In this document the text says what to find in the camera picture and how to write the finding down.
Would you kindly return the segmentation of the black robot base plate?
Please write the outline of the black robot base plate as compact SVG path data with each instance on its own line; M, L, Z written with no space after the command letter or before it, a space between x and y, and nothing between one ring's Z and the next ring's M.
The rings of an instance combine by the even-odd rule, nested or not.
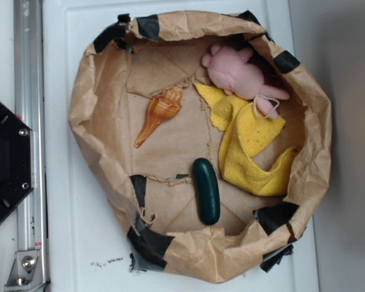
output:
M0 102L0 225L33 190L32 130Z

